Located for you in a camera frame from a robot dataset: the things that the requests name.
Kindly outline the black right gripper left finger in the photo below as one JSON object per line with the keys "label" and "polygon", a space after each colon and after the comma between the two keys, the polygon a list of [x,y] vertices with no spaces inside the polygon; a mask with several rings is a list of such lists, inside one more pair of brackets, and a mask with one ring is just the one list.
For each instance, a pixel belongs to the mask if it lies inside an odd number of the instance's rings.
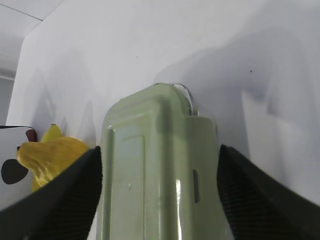
{"label": "black right gripper left finger", "polygon": [[0,212],[2,240],[85,240],[102,192],[100,147],[31,195]]}

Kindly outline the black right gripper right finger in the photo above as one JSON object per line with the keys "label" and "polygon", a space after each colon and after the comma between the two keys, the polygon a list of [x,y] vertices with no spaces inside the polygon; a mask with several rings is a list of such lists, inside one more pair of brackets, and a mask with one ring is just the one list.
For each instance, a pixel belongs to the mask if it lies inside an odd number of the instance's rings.
{"label": "black right gripper right finger", "polygon": [[320,207],[221,145],[217,189],[236,240],[318,240]]}

